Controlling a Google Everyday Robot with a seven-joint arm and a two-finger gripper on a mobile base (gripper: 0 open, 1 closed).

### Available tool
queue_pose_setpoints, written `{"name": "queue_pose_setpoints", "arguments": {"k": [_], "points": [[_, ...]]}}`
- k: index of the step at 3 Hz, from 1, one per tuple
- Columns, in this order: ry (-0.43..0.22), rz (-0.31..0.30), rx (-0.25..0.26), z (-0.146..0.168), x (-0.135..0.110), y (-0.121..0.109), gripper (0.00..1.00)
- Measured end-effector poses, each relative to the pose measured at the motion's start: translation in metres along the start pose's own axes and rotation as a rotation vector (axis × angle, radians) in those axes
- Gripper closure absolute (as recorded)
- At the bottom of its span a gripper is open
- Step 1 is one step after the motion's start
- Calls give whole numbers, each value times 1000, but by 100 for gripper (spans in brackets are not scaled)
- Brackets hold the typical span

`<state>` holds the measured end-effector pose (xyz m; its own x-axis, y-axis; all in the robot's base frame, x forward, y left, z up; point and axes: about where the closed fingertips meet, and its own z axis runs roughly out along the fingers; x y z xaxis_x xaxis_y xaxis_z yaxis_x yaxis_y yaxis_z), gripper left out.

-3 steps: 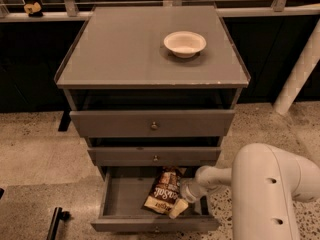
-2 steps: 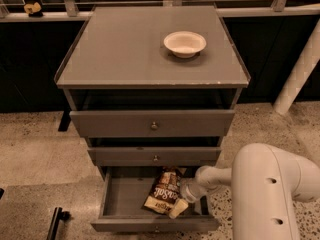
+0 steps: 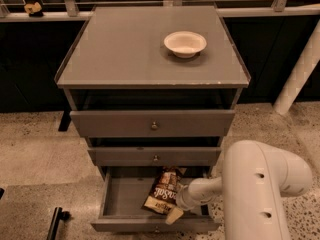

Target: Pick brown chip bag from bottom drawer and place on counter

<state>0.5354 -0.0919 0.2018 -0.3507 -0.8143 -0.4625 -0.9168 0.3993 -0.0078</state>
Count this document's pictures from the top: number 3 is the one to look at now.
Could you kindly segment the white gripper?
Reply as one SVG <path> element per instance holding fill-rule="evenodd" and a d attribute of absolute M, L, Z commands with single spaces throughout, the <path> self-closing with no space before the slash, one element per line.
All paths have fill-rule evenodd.
<path fill-rule="evenodd" d="M 180 217 L 183 216 L 184 211 L 192 210 L 193 208 L 200 206 L 204 200 L 203 193 L 200 190 L 201 183 L 199 180 L 193 180 L 188 185 L 183 185 L 176 195 L 176 204 L 178 207 L 174 207 L 167 214 L 165 223 L 172 225 Z"/>

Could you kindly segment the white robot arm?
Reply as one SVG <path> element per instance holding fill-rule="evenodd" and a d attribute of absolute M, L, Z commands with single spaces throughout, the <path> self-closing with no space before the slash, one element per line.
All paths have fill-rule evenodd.
<path fill-rule="evenodd" d="M 258 141 L 238 141 L 224 154 L 220 177 L 196 178 L 180 187 L 166 223 L 210 203 L 220 192 L 225 240 L 291 240 L 281 198 L 303 195 L 311 185 L 311 168 L 298 155 Z"/>

